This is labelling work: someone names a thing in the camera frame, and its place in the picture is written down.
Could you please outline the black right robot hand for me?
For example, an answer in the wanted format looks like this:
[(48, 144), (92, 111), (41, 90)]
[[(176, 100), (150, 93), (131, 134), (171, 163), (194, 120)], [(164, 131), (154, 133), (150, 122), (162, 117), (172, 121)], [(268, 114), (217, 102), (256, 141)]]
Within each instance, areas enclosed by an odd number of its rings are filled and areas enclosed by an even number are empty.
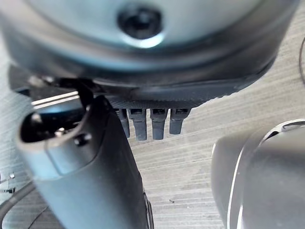
[(33, 111), (16, 149), (63, 229), (152, 229), (131, 147), (178, 135), (190, 111), (238, 92), (273, 65), (297, 0), (3, 0), (12, 91)]

